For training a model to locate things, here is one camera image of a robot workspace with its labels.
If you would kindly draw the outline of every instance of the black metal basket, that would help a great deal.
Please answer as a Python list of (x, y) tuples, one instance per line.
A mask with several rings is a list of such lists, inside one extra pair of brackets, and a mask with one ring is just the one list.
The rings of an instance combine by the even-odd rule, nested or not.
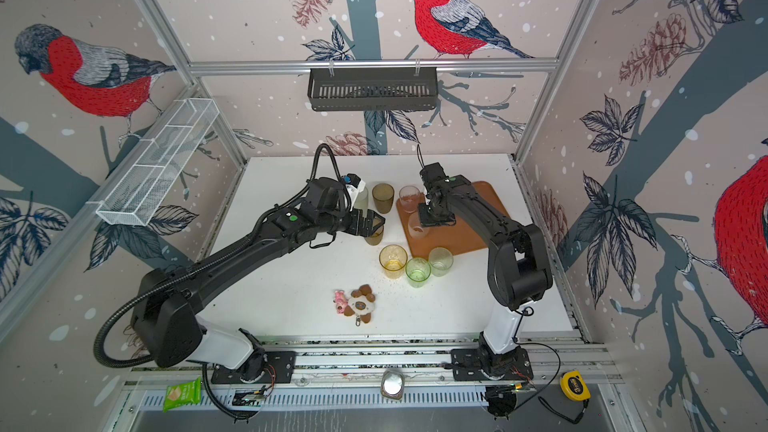
[(312, 69), (307, 95), (312, 110), (432, 110), (437, 69), (421, 67)]

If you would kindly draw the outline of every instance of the green packet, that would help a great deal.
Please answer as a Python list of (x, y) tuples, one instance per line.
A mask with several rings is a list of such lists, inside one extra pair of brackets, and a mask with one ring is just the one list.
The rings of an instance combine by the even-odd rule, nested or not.
[(172, 385), (165, 389), (165, 402), (163, 403), (163, 412), (175, 409), (187, 404), (199, 404), (200, 378), (181, 385)]

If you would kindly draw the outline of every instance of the white table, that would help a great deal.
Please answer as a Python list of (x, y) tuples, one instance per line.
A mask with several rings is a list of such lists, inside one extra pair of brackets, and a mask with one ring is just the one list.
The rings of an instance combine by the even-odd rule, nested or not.
[[(388, 182), (395, 188), (422, 188), (416, 156), (338, 157), (341, 174), (355, 173), (370, 184)], [(449, 175), (490, 182), (507, 212), (522, 224), (531, 223), (509, 159), (504, 154), (426, 156), (440, 162)], [(261, 213), (282, 203), (306, 183), (312, 157), (252, 158), (226, 214), (214, 252), (244, 236)], [(330, 159), (321, 157), (318, 177), (334, 177)], [(385, 215), (381, 244), (372, 247), (362, 237), (339, 233), (329, 247), (304, 245), (292, 254), (252, 272), (208, 304), (200, 316), (229, 328), (244, 328), (258, 338), (283, 340), (455, 339), (477, 337), (491, 315), (494, 298), (488, 288), (488, 250), (456, 256), (450, 272), (412, 288), (405, 277), (388, 279), (379, 265), (379, 251), (389, 244), (408, 250), (395, 207)], [(319, 235), (318, 243), (330, 236)], [(376, 310), (368, 324), (337, 314), (334, 290), (349, 293), (370, 284)], [(523, 331), (572, 331), (560, 293), (555, 287), (534, 306)]]

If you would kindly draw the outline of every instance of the clear glass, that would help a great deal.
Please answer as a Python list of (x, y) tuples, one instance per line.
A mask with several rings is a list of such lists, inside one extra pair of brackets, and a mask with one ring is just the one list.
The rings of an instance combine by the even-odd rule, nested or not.
[(430, 274), (432, 274), (432, 267), (424, 258), (414, 257), (406, 265), (406, 276), (411, 287), (423, 287)]
[[(378, 217), (373, 218), (373, 226), (378, 226), (380, 223), (382, 223), (382, 220)], [(373, 235), (370, 237), (366, 237), (366, 242), (368, 242), (368, 245), (379, 245), (379, 243), (382, 241), (382, 238), (384, 237), (384, 226), (381, 226), (379, 230), (376, 231)]]
[(408, 217), (408, 234), (413, 238), (422, 238), (429, 234), (429, 227), (422, 226), (418, 220), (418, 212), (414, 212)]
[(399, 245), (387, 245), (379, 253), (379, 264), (384, 267), (384, 275), (398, 278), (405, 271), (408, 262), (408, 252)]
[(373, 205), (379, 214), (386, 214), (392, 210), (392, 202), (395, 198), (395, 189), (389, 184), (376, 184), (373, 188)]
[(432, 275), (442, 277), (453, 265), (453, 254), (445, 247), (435, 247), (429, 252), (429, 264), (432, 266)]
[(405, 186), (400, 189), (400, 206), (408, 214), (413, 214), (418, 209), (422, 193), (414, 186)]
[(359, 208), (366, 214), (368, 213), (368, 187), (363, 187), (362, 190), (358, 192), (353, 207)]

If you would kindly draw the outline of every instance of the white wire basket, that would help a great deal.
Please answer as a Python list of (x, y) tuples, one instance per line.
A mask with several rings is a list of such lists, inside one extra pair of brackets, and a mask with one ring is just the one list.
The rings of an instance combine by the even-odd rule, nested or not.
[(96, 213), (106, 223), (146, 226), (219, 115), (212, 99), (185, 99)]

